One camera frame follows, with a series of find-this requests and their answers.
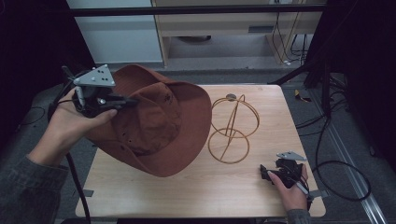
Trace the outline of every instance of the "black curtain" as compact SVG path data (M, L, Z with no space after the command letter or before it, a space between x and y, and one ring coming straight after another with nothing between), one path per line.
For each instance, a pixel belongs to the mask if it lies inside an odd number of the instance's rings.
M62 65L74 73L94 66L75 19L48 9L69 7L62 0L0 0L1 149L35 95L64 81Z

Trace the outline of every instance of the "metal rail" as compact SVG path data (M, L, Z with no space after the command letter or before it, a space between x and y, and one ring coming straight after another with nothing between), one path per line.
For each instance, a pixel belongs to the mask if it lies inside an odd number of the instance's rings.
M176 14L215 13L259 13L259 12L315 12L340 10L346 5L286 4L286 5L238 5L238 6L193 6L193 7L112 7L72 8L69 10L45 9L46 13L71 15L73 17L142 16Z

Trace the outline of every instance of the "cowboy hat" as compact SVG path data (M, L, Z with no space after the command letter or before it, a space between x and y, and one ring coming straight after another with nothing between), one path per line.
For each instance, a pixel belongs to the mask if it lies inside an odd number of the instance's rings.
M208 137L212 111L205 90L130 64L113 78L117 94L137 99L86 137L105 153L156 176L174 175L200 153Z

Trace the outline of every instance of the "hand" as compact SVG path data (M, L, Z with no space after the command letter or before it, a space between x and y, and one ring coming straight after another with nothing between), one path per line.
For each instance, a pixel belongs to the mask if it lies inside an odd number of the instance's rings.
M75 90L71 90L60 100L71 100ZM29 159L44 165L59 165L70 148L90 130L101 126L116 116L117 110L111 109L88 119L78 113L73 102L58 104L47 130L37 146L29 154Z
M282 198L283 207L287 212L292 209L307 210L306 195L297 187L297 185L293 185L290 189L288 189L277 175L271 172L268 172L268 175L271 177L277 190L279 191L280 197ZM305 180L308 179L305 165L303 165L302 175Z

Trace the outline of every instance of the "light wood tabletop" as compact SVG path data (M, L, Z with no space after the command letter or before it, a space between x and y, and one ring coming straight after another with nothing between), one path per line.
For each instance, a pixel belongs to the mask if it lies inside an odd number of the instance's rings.
M212 103L228 93L245 95L245 101L260 115L257 132L231 141L223 159L244 160L226 164L213 158L206 145L198 157L183 171L169 177L143 173L117 161L98 149L84 189L93 190L87 197L92 217L284 217L279 194L270 181L262 180L260 164L275 169L276 153L292 150L305 157L303 146L280 87L275 85L205 85ZM236 102L223 102L213 109L212 123L226 128ZM254 114L239 105L234 128L251 133L257 124ZM210 146L215 155L222 154L228 138L215 133ZM310 190L317 189L308 162ZM77 215L84 216L81 202ZM326 210L316 198L312 217Z

